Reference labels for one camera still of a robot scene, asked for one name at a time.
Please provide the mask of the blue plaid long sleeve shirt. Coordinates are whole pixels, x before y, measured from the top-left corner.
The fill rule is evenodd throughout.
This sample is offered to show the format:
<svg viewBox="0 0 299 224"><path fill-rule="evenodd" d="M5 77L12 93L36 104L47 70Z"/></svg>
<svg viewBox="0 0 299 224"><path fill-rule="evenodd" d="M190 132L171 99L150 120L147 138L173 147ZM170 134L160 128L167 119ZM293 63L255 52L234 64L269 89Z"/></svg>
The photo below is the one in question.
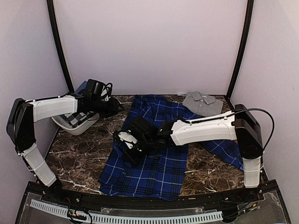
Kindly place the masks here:
<svg viewBox="0 0 299 224"><path fill-rule="evenodd" d="M126 128L137 116L159 127L164 121L198 119L182 104L159 95L136 95L123 123ZM109 196L132 196L176 200L180 194L186 169L211 174L211 169L196 168L188 159L188 145L152 152L132 167L122 160L126 144L114 140L113 148L98 179L100 191Z"/></svg>

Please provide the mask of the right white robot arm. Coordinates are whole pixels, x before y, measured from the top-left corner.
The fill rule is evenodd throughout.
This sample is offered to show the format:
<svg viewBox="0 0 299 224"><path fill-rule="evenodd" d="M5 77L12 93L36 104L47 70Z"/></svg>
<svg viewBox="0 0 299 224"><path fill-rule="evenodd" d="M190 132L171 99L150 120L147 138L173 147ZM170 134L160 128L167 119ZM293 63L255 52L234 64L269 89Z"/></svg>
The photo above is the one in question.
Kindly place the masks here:
<svg viewBox="0 0 299 224"><path fill-rule="evenodd" d="M132 166L152 151L194 142L235 140L243 161L245 186L239 191L238 198L247 203L256 196L261 160L267 146L262 142L261 127L252 111L252 108L238 104L234 110L219 115L166 121L160 127L137 116L128 127L116 134L116 138L126 144L122 157Z"/></svg>

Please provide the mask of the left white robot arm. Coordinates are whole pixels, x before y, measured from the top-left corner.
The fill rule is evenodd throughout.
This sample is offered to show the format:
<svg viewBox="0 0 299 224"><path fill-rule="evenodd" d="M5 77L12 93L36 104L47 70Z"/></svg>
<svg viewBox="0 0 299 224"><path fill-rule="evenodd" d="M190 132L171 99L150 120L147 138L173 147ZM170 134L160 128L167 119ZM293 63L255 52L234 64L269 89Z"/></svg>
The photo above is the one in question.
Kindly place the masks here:
<svg viewBox="0 0 299 224"><path fill-rule="evenodd" d="M95 112L100 117L110 117L122 112L124 107L118 99L110 97L87 98L79 94L66 94L38 100L14 101L6 126L7 134L14 143L18 156L22 157L29 171L48 189L47 195L55 203L63 203L66 193L62 184L41 155L35 138L34 124L51 117L76 112Z"/></svg>

